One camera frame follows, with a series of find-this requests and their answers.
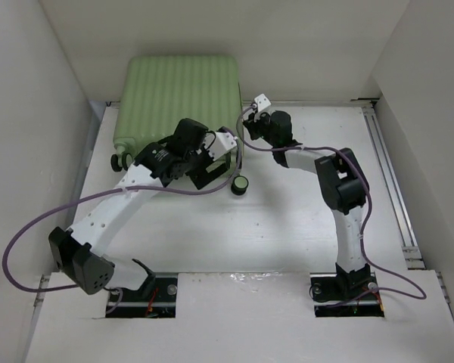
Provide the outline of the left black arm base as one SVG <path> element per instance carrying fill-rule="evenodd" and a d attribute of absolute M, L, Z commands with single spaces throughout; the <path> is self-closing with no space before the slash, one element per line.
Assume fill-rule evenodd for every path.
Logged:
<path fill-rule="evenodd" d="M 159 274 L 151 292 L 141 297 L 136 291 L 123 289 L 119 302 L 117 290 L 109 292 L 106 318 L 175 318 L 178 292 L 177 274 Z"/>

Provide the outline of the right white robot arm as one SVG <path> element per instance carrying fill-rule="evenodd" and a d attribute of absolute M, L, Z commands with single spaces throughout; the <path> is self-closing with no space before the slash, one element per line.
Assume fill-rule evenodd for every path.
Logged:
<path fill-rule="evenodd" d="M 349 300 L 372 282 L 371 269 L 362 248 L 362 209 L 368 183 L 349 148 L 306 147 L 292 134 L 291 115 L 284 111 L 254 111 L 236 125 L 251 140 L 262 139 L 275 162 L 317 176 L 322 199 L 334 217 L 337 236 L 335 275 L 312 276 L 311 294 L 318 303 Z"/>

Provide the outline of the green suitcase blue lining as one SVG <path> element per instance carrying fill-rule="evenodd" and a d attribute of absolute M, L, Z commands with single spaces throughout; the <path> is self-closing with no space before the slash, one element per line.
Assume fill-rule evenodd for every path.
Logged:
<path fill-rule="evenodd" d="M 241 111 L 238 64 L 232 56 L 134 57 L 120 100 L 111 168 L 126 171 L 147 144 L 171 136 L 184 118 L 213 131 L 225 127 L 235 136 Z M 239 144 L 225 157 L 230 167 L 223 175 L 234 175 L 241 167 Z"/>

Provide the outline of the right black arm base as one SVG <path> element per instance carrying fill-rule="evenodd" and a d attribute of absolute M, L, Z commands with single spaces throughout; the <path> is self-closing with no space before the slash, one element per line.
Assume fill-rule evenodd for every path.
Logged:
<path fill-rule="evenodd" d="M 349 288 L 344 288 L 335 273 L 311 274 L 309 277 L 309 295 L 316 318 L 384 317 L 380 296 L 369 292 L 369 287 L 378 285 L 374 273 L 367 281 Z"/>

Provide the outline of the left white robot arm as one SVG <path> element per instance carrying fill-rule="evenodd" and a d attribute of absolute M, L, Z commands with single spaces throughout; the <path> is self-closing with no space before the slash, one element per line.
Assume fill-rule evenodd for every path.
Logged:
<path fill-rule="evenodd" d="M 207 169 L 237 147 L 237 138 L 225 127 L 208 129 L 198 121 L 181 119 L 171 136 L 144 147 L 110 195 L 68 229 L 56 227 L 48 236 L 54 262 L 86 294 L 126 288 L 136 299 L 153 293 L 153 272 L 137 259 L 121 263 L 107 257 L 115 235 L 155 194 L 170 191 L 169 184 L 190 177 L 197 194 L 230 167 Z"/>

